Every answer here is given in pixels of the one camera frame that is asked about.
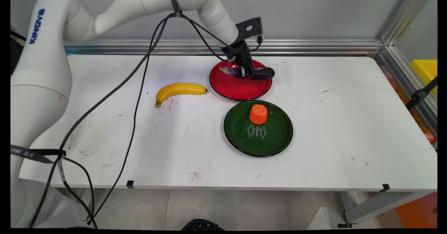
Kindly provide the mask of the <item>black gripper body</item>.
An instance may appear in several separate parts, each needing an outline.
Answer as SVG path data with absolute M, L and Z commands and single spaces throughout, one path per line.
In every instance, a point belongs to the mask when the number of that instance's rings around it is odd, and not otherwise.
M 252 67 L 252 57 L 250 49 L 245 40 L 235 42 L 230 46 L 222 48 L 222 52 L 227 57 L 227 61 L 240 67 Z

